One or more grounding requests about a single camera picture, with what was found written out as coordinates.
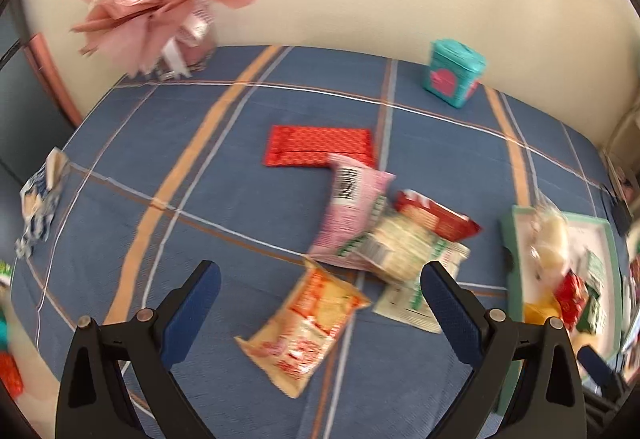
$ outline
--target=teal tin container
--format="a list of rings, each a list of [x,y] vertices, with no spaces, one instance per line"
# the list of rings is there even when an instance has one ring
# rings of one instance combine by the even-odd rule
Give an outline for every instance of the teal tin container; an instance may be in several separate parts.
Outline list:
[[[432,44],[431,66],[424,70],[422,86],[460,108],[474,93],[486,60],[472,48],[451,39],[436,40]]]

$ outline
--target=teal box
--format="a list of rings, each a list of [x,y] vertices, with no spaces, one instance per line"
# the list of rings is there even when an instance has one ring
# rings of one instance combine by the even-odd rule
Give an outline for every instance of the teal box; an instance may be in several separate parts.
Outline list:
[[[436,40],[431,50],[431,66],[424,71],[422,86],[460,108],[474,93],[485,67],[484,56],[472,48],[455,40]]]

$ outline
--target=clear plastic bag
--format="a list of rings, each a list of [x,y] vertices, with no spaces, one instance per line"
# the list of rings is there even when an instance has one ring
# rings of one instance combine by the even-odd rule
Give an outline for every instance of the clear plastic bag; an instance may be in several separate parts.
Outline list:
[[[556,205],[539,192],[533,225],[530,252],[536,263],[536,273],[540,281],[553,291],[570,267],[567,220]]]

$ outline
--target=red candy wrapper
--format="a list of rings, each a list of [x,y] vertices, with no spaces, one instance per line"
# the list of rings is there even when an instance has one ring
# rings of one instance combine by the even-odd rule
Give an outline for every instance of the red candy wrapper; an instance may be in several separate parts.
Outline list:
[[[413,190],[398,192],[396,210],[451,242],[468,239],[482,231],[482,228],[468,216],[452,212],[442,204]]]
[[[9,353],[0,353],[0,379],[6,387],[6,391],[15,399],[24,390],[20,371],[15,364],[14,356]]]
[[[280,125],[271,129],[264,164],[328,167],[331,153],[346,155],[370,167],[375,164],[369,130]]]
[[[564,326],[568,330],[572,330],[575,324],[578,323],[582,311],[589,300],[589,293],[584,280],[569,270],[554,292],[554,296],[560,304]]]

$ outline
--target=red packet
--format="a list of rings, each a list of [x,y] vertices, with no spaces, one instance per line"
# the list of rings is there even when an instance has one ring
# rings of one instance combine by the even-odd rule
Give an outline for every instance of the red packet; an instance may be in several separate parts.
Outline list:
[[[442,204],[413,190],[398,192],[396,210],[451,242],[467,239],[482,231],[482,228],[468,216],[452,212]]]
[[[554,291],[554,296],[560,304],[564,326],[568,330],[572,330],[575,324],[578,323],[580,315],[589,299],[589,293],[587,287],[584,285],[584,280],[569,270]]]
[[[271,129],[264,165],[328,167],[331,153],[375,165],[369,130],[281,125]]]
[[[12,399],[18,397],[24,390],[14,356],[9,353],[0,353],[0,379]]]

